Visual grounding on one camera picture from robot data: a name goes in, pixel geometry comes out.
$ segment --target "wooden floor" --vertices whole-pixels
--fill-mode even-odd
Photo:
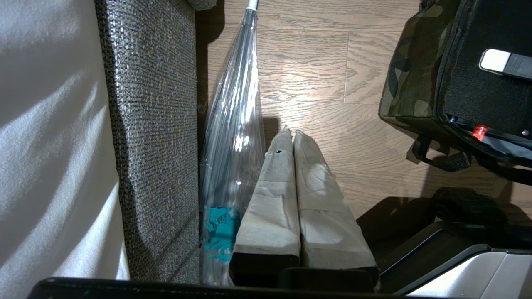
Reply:
[[[247,0],[218,0],[196,14],[199,101],[206,102]],[[390,57],[419,0],[262,0],[257,51],[267,137],[283,126],[319,144],[356,218],[391,215],[441,187],[495,198],[528,225],[529,187],[474,167],[448,173],[406,159],[412,137],[377,116]]]

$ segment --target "couch armrest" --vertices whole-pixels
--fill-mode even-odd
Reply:
[[[208,10],[216,6],[216,0],[187,0],[194,10]]]

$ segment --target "red zipper pull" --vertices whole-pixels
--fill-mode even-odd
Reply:
[[[484,139],[484,135],[486,135],[486,132],[488,132],[488,127],[482,124],[477,124],[472,135],[475,136],[479,141],[482,141]]]

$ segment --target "gray fabric couch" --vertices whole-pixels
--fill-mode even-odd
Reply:
[[[199,283],[194,9],[95,0],[133,280]]]

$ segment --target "bag handle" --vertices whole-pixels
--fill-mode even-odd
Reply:
[[[449,172],[464,170],[471,166],[471,154],[466,152],[456,153],[436,160],[427,158],[427,152],[431,142],[431,138],[423,135],[418,136],[412,145],[412,153],[416,159]]]
[[[412,153],[418,160],[422,160],[427,164],[449,172],[464,170],[471,166],[471,154],[467,152],[456,153],[437,160],[427,158],[427,152],[431,142],[431,138],[422,135],[419,135],[414,141],[414,144],[412,145]],[[480,166],[500,177],[509,181],[532,186],[531,170],[501,166],[497,163],[497,160],[485,155],[477,155],[476,159]]]

